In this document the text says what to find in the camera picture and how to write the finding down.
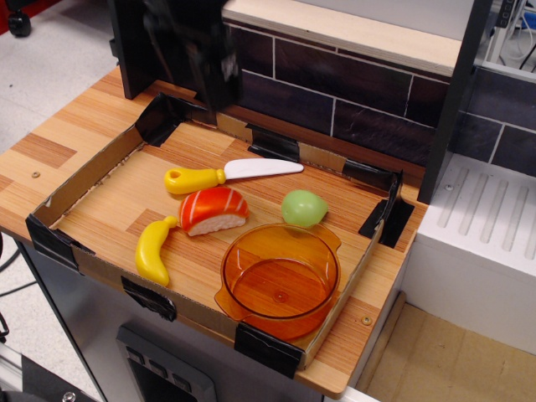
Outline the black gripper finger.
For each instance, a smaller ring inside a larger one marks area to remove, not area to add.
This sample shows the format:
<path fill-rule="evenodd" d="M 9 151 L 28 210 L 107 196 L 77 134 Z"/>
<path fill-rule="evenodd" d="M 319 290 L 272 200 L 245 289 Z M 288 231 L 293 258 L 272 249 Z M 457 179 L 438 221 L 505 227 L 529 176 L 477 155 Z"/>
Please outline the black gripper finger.
<path fill-rule="evenodd" d="M 200 97 L 215 113 L 236 103 L 242 95 L 242 72 L 233 44 L 190 46 L 188 57 Z"/>
<path fill-rule="evenodd" d="M 181 41 L 174 37 L 154 37 L 152 46 L 162 67 L 163 79 L 196 92 L 189 58 Z"/>

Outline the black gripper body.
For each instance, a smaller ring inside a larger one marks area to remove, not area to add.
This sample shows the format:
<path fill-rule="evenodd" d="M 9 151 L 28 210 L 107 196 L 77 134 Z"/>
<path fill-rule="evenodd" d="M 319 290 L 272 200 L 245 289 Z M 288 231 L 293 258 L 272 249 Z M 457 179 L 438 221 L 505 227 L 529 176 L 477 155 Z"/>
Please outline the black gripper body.
<path fill-rule="evenodd" d="M 228 59 L 235 46 L 223 22 L 225 1 L 145 1 L 143 24 L 157 56 L 189 49 Z"/>

